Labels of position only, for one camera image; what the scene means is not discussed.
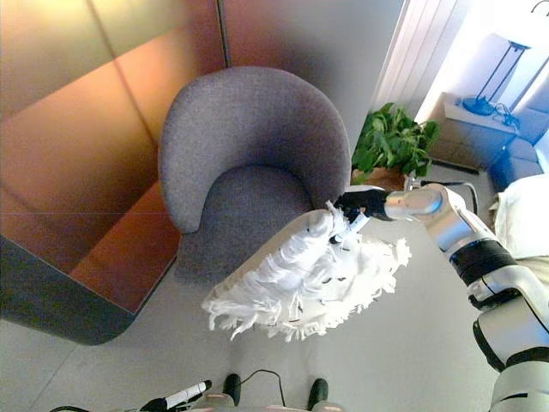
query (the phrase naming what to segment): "wall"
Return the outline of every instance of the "wall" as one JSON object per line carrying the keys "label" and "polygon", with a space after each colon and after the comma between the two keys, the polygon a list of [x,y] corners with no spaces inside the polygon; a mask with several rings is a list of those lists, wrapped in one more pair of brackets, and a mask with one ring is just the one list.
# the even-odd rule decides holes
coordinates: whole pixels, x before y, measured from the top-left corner
{"label": "wall", "polygon": [[290,71],[339,110],[354,151],[403,0],[225,0],[233,65]]}
{"label": "wall", "polygon": [[214,0],[4,0],[2,49],[3,235],[135,311],[112,279],[156,271],[146,295],[177,249],[158,141],[178,90],[224,66]]}
{"label": "wall", "polygon": [[393,101],[414,117],[467,15],[472,0],[407,2],[373,108]]}
{"label": "wall", "polygon": [[[509,42],[498,35],[502,32],[501,27],[513,27],[515,23],[509,15],[529,13],[536,3],[534,0],[474,2],[448,50],[416,120],[422,122],[430,117],[442,92],[475,96],[509,46]],[[495,101],[513,106],[548,55],[549,49],[546,46],[525,51],[511,78],[496,94]]]}

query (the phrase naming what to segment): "plant pot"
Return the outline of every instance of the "plant pot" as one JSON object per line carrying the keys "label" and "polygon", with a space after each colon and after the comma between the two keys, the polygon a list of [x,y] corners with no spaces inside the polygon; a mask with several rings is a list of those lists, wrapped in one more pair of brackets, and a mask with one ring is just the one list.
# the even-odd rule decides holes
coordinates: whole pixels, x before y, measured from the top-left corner
{"label": "plant pot", "polygon": [[[353,170],[351,177],[351,185],[356,185],[353,181],[359,178],[364,173],[358,169]],[[386,167],[375,167],[370,173],[368,179],[361,185],[379,186],[386,191],[403,191],[406,182],[406,175],[401,172],[400,167],[388,169]]]}

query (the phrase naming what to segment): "green plant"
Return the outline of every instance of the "green plant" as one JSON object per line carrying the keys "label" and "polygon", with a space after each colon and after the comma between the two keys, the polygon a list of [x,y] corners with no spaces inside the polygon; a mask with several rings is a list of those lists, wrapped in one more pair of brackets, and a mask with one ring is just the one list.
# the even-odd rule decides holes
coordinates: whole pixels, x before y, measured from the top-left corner
{"label": "green plant", "polygon": [[400,167],[401,172],[425,176],[431,164],[427,154],[438,139],[440,125],[429,120],[418,124],[408,117],[402,107],[393,108],[387,103],[376,112],[369,113],[360,132],[353,154],[353,169],[362,175],[353,181],[363,183],[374,167]]}

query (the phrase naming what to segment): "chair backrest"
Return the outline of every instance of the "chair backrest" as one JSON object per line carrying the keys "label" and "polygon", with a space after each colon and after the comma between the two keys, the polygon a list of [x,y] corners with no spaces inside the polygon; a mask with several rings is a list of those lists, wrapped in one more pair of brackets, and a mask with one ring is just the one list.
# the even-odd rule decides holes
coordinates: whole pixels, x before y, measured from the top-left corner
{"label": "chair backrest", "polygon": [[214,181],[247,165],[291,172],[315,208],[334,201],[351,165],[332,102],[304,80],[270,68],[237,67],[190,83],[172,103],[160,142],[162,192],[179,230],[195,232]]}

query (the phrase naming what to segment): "lamp base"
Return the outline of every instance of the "lamp base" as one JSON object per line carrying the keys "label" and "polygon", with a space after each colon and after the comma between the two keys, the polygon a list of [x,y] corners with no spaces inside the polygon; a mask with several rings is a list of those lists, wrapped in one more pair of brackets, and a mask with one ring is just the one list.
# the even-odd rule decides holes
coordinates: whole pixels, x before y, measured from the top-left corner
{"label": "lamp base", "polygon": [[486,100],[486,97],[477,99],[476,97],[467,97],[463,99],[463,107],[471,113],[479,114],[480,116],[490,116],[496,110],[496,107]]}

